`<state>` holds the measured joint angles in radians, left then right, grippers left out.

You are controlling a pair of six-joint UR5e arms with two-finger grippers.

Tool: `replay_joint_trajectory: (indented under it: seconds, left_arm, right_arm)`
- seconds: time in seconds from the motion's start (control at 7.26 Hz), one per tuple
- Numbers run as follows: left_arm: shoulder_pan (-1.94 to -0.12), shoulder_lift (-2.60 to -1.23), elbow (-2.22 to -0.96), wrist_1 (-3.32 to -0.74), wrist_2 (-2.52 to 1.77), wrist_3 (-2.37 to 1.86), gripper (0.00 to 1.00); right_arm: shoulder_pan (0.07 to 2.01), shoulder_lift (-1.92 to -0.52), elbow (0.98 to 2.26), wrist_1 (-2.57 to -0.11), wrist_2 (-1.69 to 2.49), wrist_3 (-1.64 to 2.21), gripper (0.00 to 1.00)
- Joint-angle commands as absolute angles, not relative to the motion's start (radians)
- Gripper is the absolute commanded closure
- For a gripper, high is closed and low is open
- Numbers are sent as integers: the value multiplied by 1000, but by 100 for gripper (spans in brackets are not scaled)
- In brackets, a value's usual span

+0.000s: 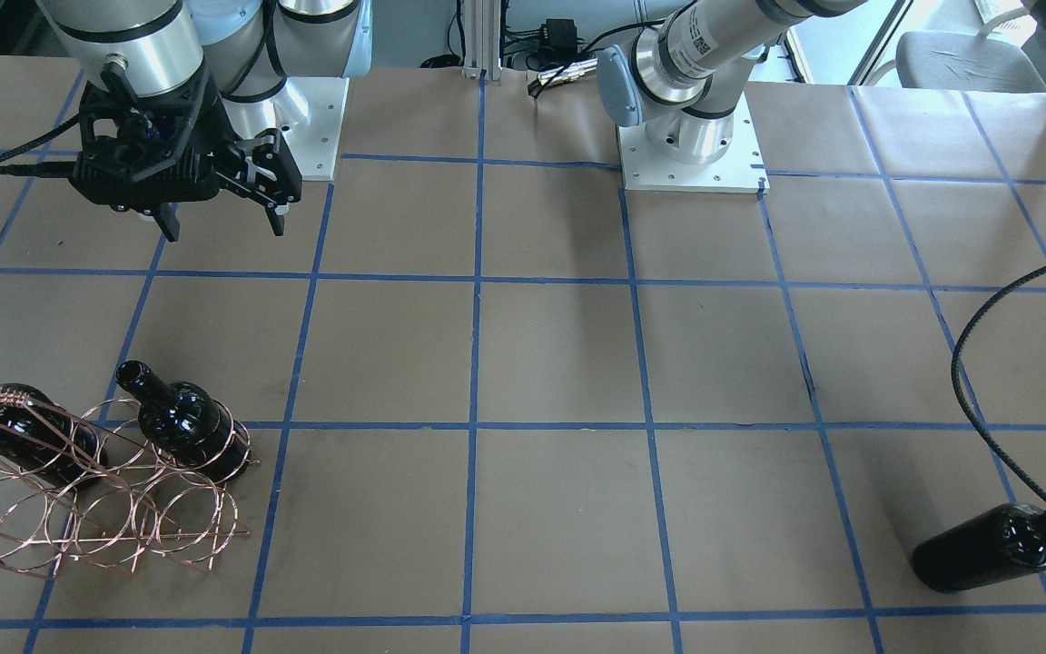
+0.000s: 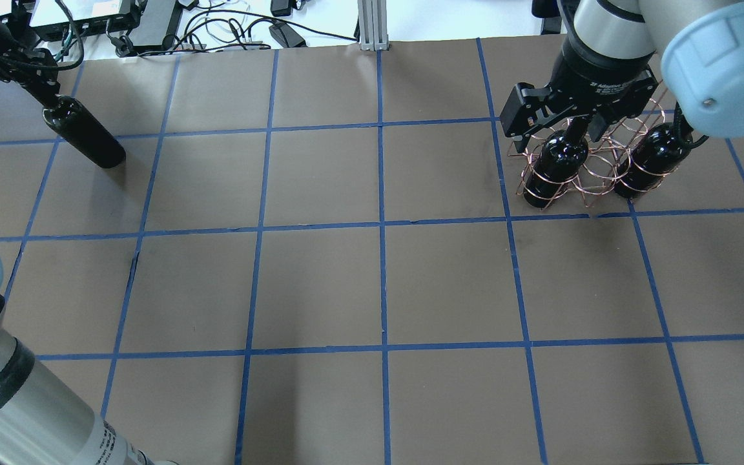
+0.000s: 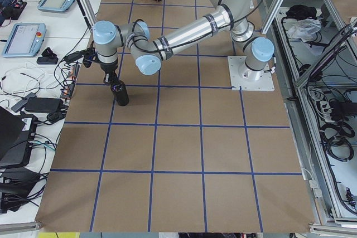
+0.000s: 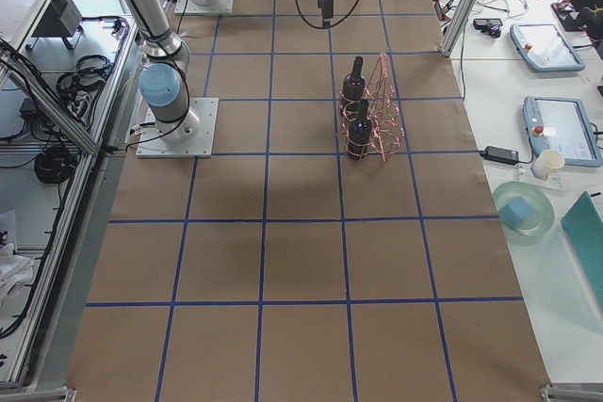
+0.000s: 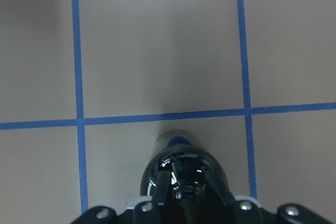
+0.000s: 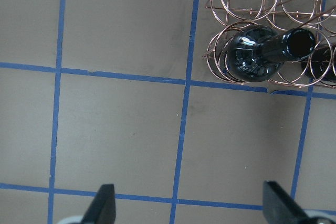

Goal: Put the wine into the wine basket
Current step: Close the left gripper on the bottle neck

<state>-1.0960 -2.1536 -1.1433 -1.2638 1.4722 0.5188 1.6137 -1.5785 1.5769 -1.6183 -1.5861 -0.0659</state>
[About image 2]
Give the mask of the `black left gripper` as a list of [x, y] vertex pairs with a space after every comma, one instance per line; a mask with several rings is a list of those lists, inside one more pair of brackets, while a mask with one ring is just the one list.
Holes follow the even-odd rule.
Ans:
[[29, 49], [0, 21], [0, 81], [15, 81], [44, 108], [59, 104], [59, 66], [48, 49]]

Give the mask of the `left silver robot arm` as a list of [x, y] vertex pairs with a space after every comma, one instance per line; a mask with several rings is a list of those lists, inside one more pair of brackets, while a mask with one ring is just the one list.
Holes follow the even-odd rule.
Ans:
[[[47, 126], [95, 165], [117, 167], [126, 151], [79, 100], [59, 93], [59, 71], [49, 50], [26, 49], [0, 21], [0, 81], [19, 83]], [[4, 329], [5, 311], [0, 294], [0, 464], [151, 464]]]

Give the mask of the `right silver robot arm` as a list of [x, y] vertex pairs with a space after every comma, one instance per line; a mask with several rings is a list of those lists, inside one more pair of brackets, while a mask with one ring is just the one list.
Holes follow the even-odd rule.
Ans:
[[593, 140], [641, 114], [661, 80], [698, 133], [744, 138], [744, 1], [549, 1], [566, 38], [543, 88], [517, 83], [500, 123], [518, 151], [567, 118]]

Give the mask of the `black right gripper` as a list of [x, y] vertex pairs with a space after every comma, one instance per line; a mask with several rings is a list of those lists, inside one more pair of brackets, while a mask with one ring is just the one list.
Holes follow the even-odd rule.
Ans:
[[611, 126], [637, 117], [657, 86], [644, 58], [620, 61], [562, 49], [547, 87], [517, 83], [499, 121], [507, 138], [521, 138], [575, 117], [564, 130], [564, 144], [587, 151], [587, 132], [599, 140]]

